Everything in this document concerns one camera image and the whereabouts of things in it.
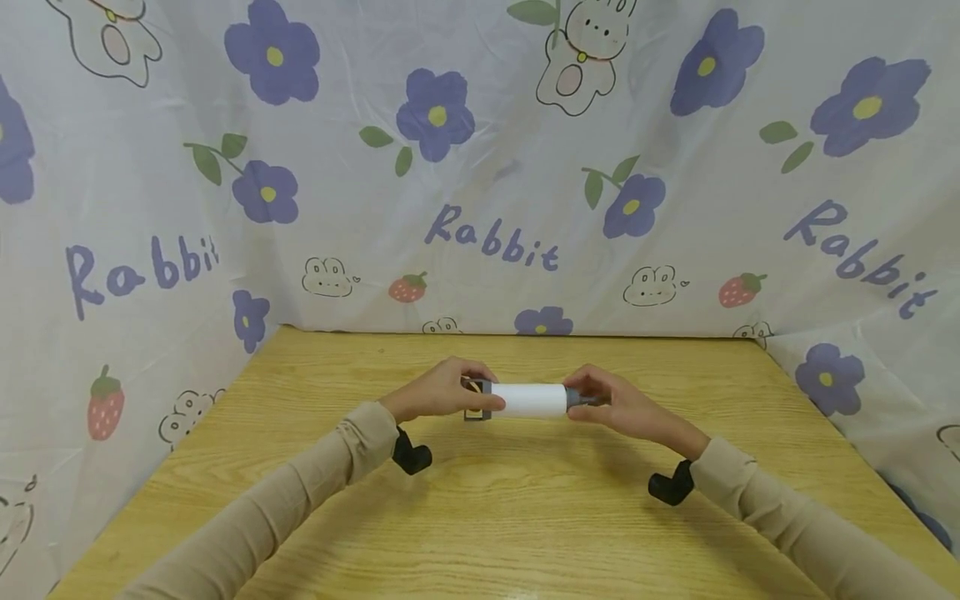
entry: wood grain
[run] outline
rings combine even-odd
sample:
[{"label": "wood grain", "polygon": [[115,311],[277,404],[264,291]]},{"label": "wood grain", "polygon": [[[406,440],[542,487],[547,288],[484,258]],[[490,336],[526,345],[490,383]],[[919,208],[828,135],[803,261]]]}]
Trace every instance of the wood grain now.
[{"label": "wood grain", "polygon": [[[752,343],[285,327],[52,597],[111,597],[358,402],[449,354],[487,362],[503,382],[557,382],[586,362],[621,373],[960,591],[956,561]],[[667,450],[565,420],[405,428],[430,445],[433,467],[408,477],[388,463],[333,497],[240,598],[820,597],[699,494],[678,508],[647,495],[650,474],[678,461]]]}]

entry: hand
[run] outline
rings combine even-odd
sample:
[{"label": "hand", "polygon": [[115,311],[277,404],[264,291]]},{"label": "hand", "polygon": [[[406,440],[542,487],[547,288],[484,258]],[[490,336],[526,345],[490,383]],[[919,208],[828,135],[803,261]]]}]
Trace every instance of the hand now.
[{"label": "hand", "polygon": [[487,365],[451,356],[430,371],[380,399],[397,424],[417,417],[452,415],[463,410],[502,411],[500,396],[478,394],[461,385],[466,375],[477,379],[497,378]]},{"label": "hand", "polygon": [[570,420],[600,423],[631,438],[665,445],[695,461],[707,449],[710,438],[692,423],[657,404],[629,381],[593,365],[585,365],[564,380],[564,385],[594,396],[600,406],[573,406]]}]

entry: green stem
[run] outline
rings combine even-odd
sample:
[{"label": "green stem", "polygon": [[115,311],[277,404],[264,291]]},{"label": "green stem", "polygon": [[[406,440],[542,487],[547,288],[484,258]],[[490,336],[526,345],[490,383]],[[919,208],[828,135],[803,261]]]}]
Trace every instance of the green stem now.
[{"label": "green stem", "polygon": [[612,185],[616,186],[616,189],[623,189],[623,186],[622,186],[622,185],[620,185],[619,183],[617,183],[616,181],[614,181],[611,176],[607,175],[607,174],[604,173],[603,171],[597,171],[596,169],[591,169],[591,168],[589,168],[589,167],[583,167],[583,168],[581,168],[580,170],[583,171],[584,173],[596,173],[597,175],[599,175],[599,176],[602,177],[603,179],[609,181]]},{"label": "green stem", "polygon": [[209,151],[212,152],[213,154],[215,154],[215,155],[219,156],[220,158],[222,158],[226,164],[228,164],[228,165],[230,165],[231,167],[233,167],[233,170],[234,170],[234,171],[236,171],[236,172],[239,173],[240,175],[243,175],[243,169],[241,169],[241,168],[238,167],[236,164],[234,164],[232,160],[230,160],[229,158],[227,158],[226,156],[224,156],[224,153],[220,152],[220,151],[217,150],[216,148],[213,148],[212,146],[206,146],[205,144],[193,144],[193,143],[190,143],[190,142],[184,142],[184,143],[183,143],[183,147],[184,147],[184,148],[206,148],[207,150],[209,150]]},{"label": "green stem", "polygon": [[556,48],[560,37],[560,0],[554,0],[553,5],[557,7],[557,17],[553,20],[553,47]]}]

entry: white cylinder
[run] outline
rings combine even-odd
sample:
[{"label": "white cylinder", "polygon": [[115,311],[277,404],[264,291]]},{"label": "white cylinder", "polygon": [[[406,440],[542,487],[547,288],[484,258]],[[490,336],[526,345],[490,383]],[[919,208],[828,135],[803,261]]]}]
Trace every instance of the white cylinder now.
[{"label": "white cylinder", "polygon": [[507,408],[492,414],[494,419],[548,419],[566,414],[566,388],[561,384],[493,383],[491,394],[507,403]]}]

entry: fabric backdrop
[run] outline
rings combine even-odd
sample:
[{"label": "fabric backdrop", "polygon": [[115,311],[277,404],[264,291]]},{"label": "fabric backdrop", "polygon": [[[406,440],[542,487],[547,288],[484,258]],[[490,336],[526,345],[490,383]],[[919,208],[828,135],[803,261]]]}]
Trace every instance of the fabric backdrop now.
[{"label": "fabric backdrop", "polygon": [[960,536],[952,0],[14,4],[0,596],[278,324],[753,338]]}]

